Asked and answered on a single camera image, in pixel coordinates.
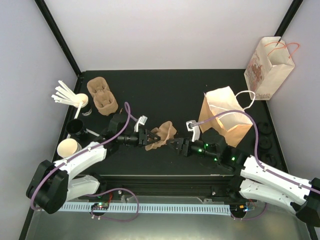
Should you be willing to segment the brown paper bag white handles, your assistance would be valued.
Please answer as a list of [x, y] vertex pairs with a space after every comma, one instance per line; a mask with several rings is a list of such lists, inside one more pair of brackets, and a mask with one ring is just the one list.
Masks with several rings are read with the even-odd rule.
[[[237, 97], [240, 94], [248, 93], [251, 102], [248, 106], [242, 107]], [[202, 133], [213, 128], [225, 138], [229, 146], [236, 147], [252, 127], [252, 121], [244, 114], [230, 112], [210, 120], [211, 117], [230, 110], [244, 112], [249, 109], [256, 99], [256, 94], [251, 90], [240, 91], [237, 94], [227, 86], [206, 92], [198, 121], [207, 121], [199, 125]]]

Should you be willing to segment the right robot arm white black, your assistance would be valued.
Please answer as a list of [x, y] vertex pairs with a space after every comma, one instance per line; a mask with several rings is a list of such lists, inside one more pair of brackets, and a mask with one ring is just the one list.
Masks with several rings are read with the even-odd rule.
[[197, 154], [210, 158], [232, 172], [234, 176], [227, 189], [230, 200], [265, 202], [286, 209], [307, 225], [320, 226], [319, 178], [293, 176], [257, 160], [254, 155], [227, 145], [225, 138], [212, 128], [201, 140], [176, 138], [167, 145], [185, 157]]

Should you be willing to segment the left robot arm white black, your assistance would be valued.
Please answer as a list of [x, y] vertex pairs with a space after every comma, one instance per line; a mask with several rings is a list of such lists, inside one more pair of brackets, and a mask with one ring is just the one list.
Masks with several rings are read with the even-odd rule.
[[107, 186], [95, 175], [78, 177], [78, 174], [113, 154], [119, 145], [142, 147], [160, 141], [158, 135], [140, 127], [146, 119], [141, 116], [134, 130], [130, 130], [127, 128], [129, 117], [116, 114], [108, 127], [83, 149], [56, 162], [42, 161], [26, 190], [31, 207], [53, 214], [65, 202], [78, 197], [92, 195], [97, 200], [103, 199], [108, 192]]

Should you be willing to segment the brown pulp cup carrier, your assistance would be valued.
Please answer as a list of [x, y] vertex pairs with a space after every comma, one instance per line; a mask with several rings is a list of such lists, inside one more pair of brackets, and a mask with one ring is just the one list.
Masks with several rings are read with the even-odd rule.
[[171, 121], [166, 121], [163, 124], [161, 124], [159, 127], [155, 127], [151, 130], [152, 133], [157, 134], [161, 140], [158, 148], [164, 146], [168, 140], [174, 139], [175, 134], [177, 133], [177, 130], [173, 126], [173, 123]]

